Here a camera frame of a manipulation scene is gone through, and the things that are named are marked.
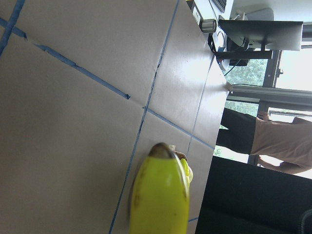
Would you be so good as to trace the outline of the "metal cup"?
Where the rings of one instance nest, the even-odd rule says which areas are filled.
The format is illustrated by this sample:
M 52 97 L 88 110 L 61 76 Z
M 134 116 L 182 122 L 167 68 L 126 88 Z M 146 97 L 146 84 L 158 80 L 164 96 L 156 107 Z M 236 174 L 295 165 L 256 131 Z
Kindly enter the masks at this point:
M 217 28 L 217 21 L 216 19 L 204 19 L 200 28 L 205 34 L 214 33 Z

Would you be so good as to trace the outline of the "seated person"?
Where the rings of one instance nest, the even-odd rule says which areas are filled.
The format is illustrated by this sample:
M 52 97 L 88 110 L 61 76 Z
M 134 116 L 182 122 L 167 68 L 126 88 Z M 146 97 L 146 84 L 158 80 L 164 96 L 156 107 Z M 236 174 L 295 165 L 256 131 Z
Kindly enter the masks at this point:
M 291 175 L 312 168 L 312 123 L 295 117 L 292 122 L 272 121 L 266 112 L 256 117 L 225 108 L 216 145 L 248 155 L 279 159 L 274 166 L 259 158 L 266 169 Z

